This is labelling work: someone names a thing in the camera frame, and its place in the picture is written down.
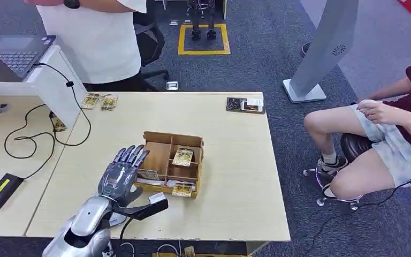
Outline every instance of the laptop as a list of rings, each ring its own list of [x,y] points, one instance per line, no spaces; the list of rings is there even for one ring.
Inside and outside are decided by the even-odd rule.
[[[56,36],[0,35],[0,82],[21,82]]]

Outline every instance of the laptop keyboard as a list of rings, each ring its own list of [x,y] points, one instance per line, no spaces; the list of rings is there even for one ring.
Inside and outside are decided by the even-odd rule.
[[[14,72],[26,70],[39,52],[11,52],[0,54],[0,59]]]

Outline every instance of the wristwatch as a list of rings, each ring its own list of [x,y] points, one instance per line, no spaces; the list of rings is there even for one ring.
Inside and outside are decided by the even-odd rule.
[[[70,9],[78,9],[80,3],[79,0],[64,0],[64,5]]]

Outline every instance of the knee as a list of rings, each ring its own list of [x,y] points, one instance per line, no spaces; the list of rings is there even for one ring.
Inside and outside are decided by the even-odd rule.
[[[359,190],[351,181],[344,181],[336,177],[330,184],[330,190],[340,200],[353,200],[360,196]]]
[[[303,120],[303,125],[308,132],[320,132],[321,131],[321,112],[313,111],[307,114]]]

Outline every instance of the cardboard box compartment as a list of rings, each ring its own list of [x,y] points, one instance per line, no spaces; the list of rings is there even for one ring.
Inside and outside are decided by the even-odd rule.
[[[194,183],[195,189],[192,197],[195,198],[199,192],[202,160],[204,157],[204,142],[201,137],[191,135],[179,135],[160,132],[144,132],[146,144],[144,150],[150,153],[144,160],[138,177],[145,178],[146,172],[157,173],[158,180],[163,181],[162,186],[149,185],[136,182],[144,190],[172,193],[173,187],[166,186],[168,180]],[[174,165],[172,161],[179,148],[193,150],[193,158],[189,167]]]

